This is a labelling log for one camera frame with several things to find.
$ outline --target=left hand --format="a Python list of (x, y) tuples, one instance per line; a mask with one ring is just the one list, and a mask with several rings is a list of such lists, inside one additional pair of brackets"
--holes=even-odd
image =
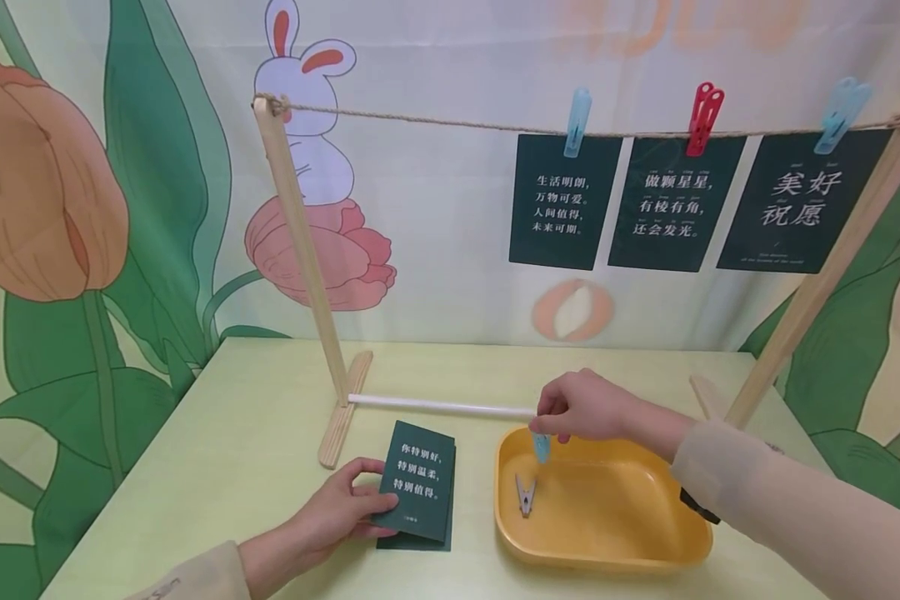
[(393, 510), (398, 497), (380, 493), (374, 485), (354, 486), (361, 473), (384, 473), (384, 462), (368, 458), (348, 462), (290, 520), (240, 544), (252, 600), (270, 598), (297, 575), (328, 560), (344, 539), (396, 534), (372, 525), (368, 518)]
[(369, 458), (348, 462), (330, 475), (286, 523), (300, 543), (302, 570), (328, 560), (344, 539), (385, 538), (397, 533), (377, 527), (368, 519), (375, 513), (393, 510), (398, 495), (380, 493), (376, 485), (354, 486), (353, 481), (362, 473), (384, 473), (384, 462)]

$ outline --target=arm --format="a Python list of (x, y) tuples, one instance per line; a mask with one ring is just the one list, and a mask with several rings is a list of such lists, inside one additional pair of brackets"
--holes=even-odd
[(829, 598), (900, 600), (895, 507), (722, 422), (686, 430), (672, 473), (698, 504)]
[(174, 568), (127, 600), (250, 600), (237, 544), (227, 542)]
[(530, 428), (627, 438), (672, 464), (698, 505), (834, 600), (900, 600), (900, 511), (722, 422), (697, 423), (584, 368), (544, 386)]
[(367, 518), (393, 510), (395, 494), (377, 486), (354, 486), (361, 473), (382, 473), (384, 463), (355, 459), (337, 470), (284, 524), (191, 558), (164, 579), (127, 600), (267, 600), (296, 578), (328, 560), (349, 538), (380, 538), (394, 531)]

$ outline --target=wooden drying rack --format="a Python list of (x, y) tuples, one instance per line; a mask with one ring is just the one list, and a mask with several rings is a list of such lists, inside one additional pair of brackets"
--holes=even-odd
[[(293, 156), (284, 133), (281, 114), (287, 110), (287, 103), (273, 98), (258, 96), (253, 101), (253, 113), (260, 127), (260, 134), (271, 166), (273, 182), (280, 197), (284, 218), (290, 229), (293, 250), (303, 272), (313, 320), (317, 323), (317, 334), (323, 346), (323, 354), (330, 370), (334, 386), (336, 406), (327, 425), (326, 433), (317, 453), (320, 465), (336, 468), (340, 459), (343, 440), (347, 437), (353, 412), (358, 404), (376, 406), (396, 406), (408, 409), (431, 410), (457, 414), (515, 418), (528, 422), (534, 415), (530, 409), (514, 409), (494, 406), (478, 406), (449, 402), (433, 402), (413, 398), (393, 398), (364, 396), (363, 381), (367, 379), (372, 352), (360, 352), (347, 368), (340, 349), (340, 339), (334, 326), (330, 303), (323, 286), (317, 252), (313, 248), (310, 226), (303, 206), (303, 195), (297, 179), (297, 169), (293, 166)], [(773, 330), (767, 346), (753, 366), (747, 380), (726, 415), (720, 408), (720, 392), (710, 381), (700, 375), (690, 377), (692, 390), (697, 394), (703, 412), (708, 418), (726, 419), (735, 428), (743, 429), (758, 406), (773, 380), (780, 373), (784, 361), (796, 349), (810, 324), (823, 308), (831, 292), (847, 271), (850, 261), (860, 250), (880, 215), (900, 185), (900, 128), (894, 128), (890, 141), (884, 148), (879, 162), (873, 169), (867, 185), (862, 190), (860, 200), (850, 213), (840, 238), (834, 244), (821, 272), (810, 274), (803, 279), (789, 308)]]

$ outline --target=dark green card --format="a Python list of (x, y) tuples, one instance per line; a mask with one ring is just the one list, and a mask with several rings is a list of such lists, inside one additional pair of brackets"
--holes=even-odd
[(593, 270), (621, 143), (585, 137), (565, 158), (565, 135), (520, 135), (509, 261)]
[(396, 493), (400, 502), (370, 520), (442, 543), (448, 529), (455, 459), (454, 438), (396, 422), (380, 493)]
[(813, 152), (818, 139), (761, 141), (717, 269), (820, 273), (890, 131), (848, 132), (827, 156)]
[(689, 157), (686, 140), (634, 139), (607, 264), (700, 271), (746, 141), (717, 137)]
[[(454, 448), (454, 461), (456, 461), (457, 449)], [(426, 539), (425, 537), (414, 536), (407, 532), (399, 532), (398, 535), (391, 537), (380, 537), (377, 539), (378, 550), (418, 550), (420, 552), (449, 552), (451, 541), (453, 540), (453, 494), (454, 482), (456, 478), (451, 472), (450, 481), (450, 506), (447, 510), (447, 527), (443, 534), (443, 542), (436, 539)]]

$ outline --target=white plastic rod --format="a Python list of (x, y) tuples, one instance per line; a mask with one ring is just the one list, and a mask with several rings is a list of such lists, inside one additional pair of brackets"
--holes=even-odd
[(479, 415), (481, 417), (512, 418), (514, 421), (528, 422), (537, 416), (537, 411), (530, 408), (507, 408), (503, 406), (476, 406), (474, 404), (457, 404), (455, 402), (436, 402), (436, 400), (420, 400), (417, 398), (398, 398), (383, 396), (367, 396), (363, 393), (351, 393), (350, 402), (368, 406), (391, 406), (394, 408), (417, 408), (435, 413), (454, 413), (461, 415)]

